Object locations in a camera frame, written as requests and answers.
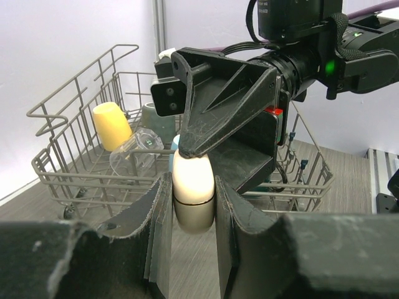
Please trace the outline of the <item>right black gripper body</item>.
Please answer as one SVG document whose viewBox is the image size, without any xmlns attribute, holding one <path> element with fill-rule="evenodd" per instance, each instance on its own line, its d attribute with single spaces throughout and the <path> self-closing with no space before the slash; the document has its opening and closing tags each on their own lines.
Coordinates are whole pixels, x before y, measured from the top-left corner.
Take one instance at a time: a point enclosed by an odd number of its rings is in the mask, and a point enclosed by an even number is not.
<svg viewBox="0 0 399 299">
<path fill-rule="evenodd" d="M 398 82 L 398 1 L 346 15 L 341 1 L 256 1 L 259 36 L 281 87 L 303 101 L 318 81 L 327 99 Z"/>
</svg>

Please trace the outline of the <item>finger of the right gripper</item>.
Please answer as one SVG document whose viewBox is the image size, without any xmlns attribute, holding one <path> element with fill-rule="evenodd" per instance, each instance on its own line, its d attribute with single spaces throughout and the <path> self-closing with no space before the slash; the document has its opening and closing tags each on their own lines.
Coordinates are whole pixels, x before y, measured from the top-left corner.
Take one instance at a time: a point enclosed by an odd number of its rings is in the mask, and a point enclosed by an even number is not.
<svg viewBox="0 0 399 299">
<path fill-rule="evenodd" d="M 208 153 L 274 101 L 275 67 L 187 47 L 172 53 L 171 62 L 186 87 L 178 146 L 184 158 Z"/>
<path fill-rule="evenodd" d="M 238 193 L 263 183 L 276 168 L 277 116 L 261 112 L 208 156 L 214 175 Z"/>
</svg>

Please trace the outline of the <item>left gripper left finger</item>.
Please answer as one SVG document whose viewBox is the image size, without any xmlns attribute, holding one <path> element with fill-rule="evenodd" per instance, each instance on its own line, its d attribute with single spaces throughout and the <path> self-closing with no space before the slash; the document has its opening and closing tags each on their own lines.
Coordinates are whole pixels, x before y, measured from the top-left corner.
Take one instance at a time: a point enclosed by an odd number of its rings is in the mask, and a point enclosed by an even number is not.
<svg viewBox="0 0 399 299">
<path fill-rule="evenodd" d="M 172 179 L 100 224 L 2 222 L 2 298 L 167 298 Z"/>
</svg>

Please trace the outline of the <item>beige earbud charging case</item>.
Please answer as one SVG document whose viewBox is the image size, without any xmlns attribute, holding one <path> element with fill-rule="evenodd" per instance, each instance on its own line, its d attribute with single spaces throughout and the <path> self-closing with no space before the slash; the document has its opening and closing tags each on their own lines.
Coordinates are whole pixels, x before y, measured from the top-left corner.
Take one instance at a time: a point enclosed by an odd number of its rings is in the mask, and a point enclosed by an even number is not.
<svg viewBox="0 0 399 299">
<path fill-rule="evenodd" d="M 206 232 L 214 221 L 215 181 L 207 155 L 184 158 L 175 151 L 172 167 L 175 214 L 189 234 Z"/>
</svg>

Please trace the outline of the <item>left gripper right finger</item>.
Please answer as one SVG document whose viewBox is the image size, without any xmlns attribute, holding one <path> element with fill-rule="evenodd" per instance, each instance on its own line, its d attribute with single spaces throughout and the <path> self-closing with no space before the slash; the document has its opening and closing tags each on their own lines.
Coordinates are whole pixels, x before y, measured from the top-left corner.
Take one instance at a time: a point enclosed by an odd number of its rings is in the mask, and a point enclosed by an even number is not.
<svg viewBox="0 0 399 299">
<path fill-rule="evenodd" d="M 274 220 L 215 179 L 222 298 L 397 298 L 398 216 Z"/>
</svg>

